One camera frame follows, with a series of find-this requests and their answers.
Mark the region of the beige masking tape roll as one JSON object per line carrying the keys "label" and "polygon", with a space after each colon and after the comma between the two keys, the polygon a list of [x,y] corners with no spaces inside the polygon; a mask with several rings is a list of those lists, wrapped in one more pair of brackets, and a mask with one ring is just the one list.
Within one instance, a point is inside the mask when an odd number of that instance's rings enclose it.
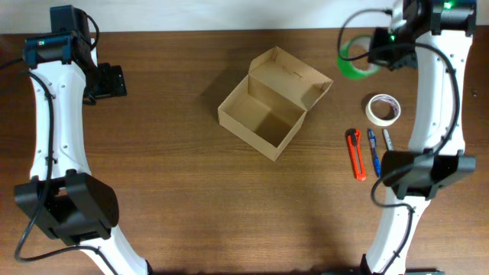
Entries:
{"label": "beige masking tape roll", "polygon": [[373,125],[387,127],[399,119],[400,103],[391,95],[377,94],[366,104],[365,114]]}

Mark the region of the green tape roll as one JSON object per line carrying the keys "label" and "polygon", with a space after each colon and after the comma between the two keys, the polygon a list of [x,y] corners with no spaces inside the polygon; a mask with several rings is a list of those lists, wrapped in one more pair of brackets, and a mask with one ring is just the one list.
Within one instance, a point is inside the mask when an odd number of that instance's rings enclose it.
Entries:
{"label": "green tape roll", "polygon": [[[350,49],[353,46],[359,46],[364,50],[369,50],[371,40],[372,36],[368,35],[354,37],[341,46],[340,54],[345,58],[349,58]],[[381,70],[381,68],[375,64],[370,64],[366,70],[363,70],[356,67],[351,61],[343,60],[341,57],[338,57],[337,64],[340,72],[347,78],[353,80],[365,79]]]}

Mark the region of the orange utility knife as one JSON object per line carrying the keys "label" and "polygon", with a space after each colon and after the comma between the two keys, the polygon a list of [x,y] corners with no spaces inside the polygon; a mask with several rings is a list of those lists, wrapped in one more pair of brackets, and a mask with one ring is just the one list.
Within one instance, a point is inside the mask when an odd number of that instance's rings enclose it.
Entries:
{"label": "orange utility knife", "polygon": [[361,132],[356,128],[350,128],[345,132],[345,136],[355,179],[363,182],[367,176],[361,153]]}

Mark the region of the brown cardboard box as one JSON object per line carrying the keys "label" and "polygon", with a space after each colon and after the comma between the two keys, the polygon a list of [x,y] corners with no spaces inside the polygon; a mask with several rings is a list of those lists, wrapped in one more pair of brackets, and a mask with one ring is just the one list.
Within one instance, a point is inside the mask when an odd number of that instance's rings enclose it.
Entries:
{"label": "brown cardboard box", "polygon": [[333,81],[285,50],[254,58],[247,76],[218,107],[219,124],[276,161]]}

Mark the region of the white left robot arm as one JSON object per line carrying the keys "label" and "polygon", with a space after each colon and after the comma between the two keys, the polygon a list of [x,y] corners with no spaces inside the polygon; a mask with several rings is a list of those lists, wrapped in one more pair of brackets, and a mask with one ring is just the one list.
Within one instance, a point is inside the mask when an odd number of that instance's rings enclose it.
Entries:
{"label": "white left robot arm", "polygon": [[25,42],[23,59],[36,103],[36,144],[30,179],[15,203],[63,251],[82,251],[105,274],[149,274],[121,231],[112,187],[96,179],[86,158],[83,106],[121,97],[120,66],[99,63],[99,28],[71,5],[50,9],[51,31]]}

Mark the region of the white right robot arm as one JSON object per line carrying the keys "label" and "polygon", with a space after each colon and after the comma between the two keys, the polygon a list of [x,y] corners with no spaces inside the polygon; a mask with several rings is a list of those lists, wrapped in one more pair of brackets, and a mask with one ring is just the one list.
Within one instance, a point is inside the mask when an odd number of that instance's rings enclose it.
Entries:
{"label": "white right robot arm", "polygon": [[398,1],[388,28],[367,37],[368,61],[389,70],[418,70],[416,117],[407,151],[381,161],[383,214],[374,242],[361,260],[362,274],[404,274],[416,226],[437,192],[472,174],[465,155],[461,107],[465,61],[476,27],[477,2]]}

